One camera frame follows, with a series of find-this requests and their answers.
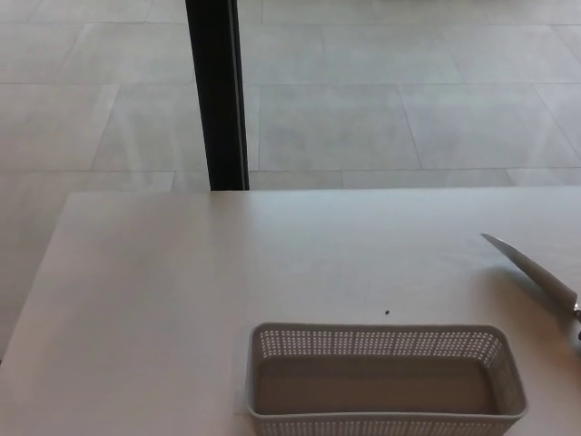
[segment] black pole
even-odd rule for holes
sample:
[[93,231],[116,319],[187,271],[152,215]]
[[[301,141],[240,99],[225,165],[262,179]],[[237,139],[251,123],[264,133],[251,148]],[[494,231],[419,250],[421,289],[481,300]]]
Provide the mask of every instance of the black pole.
[[237,0],[185,0],[213,191],[249,189]]

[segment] knife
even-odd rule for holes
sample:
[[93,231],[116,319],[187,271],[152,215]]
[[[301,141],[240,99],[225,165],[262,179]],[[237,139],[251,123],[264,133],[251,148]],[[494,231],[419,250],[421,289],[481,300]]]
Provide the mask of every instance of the knife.
[[482,233],[482,237],[494,245],[497,250],[530,277],[533,282],[538,284],[543,291],[553,297],[559,306],[581,322],[581,306],[577,302],[576,292],[512,245],[486,233]]

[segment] white table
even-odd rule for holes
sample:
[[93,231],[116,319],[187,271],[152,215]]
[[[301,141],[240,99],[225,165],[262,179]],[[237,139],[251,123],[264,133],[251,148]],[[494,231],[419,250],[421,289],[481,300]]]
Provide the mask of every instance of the white table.
[[578,326],[481,232],[581,288],[579,188],[74,194],[0,367],[0,434],[251,434],[250,328],[293,321],[494,324],[530,403],[510,434],[577,435]]

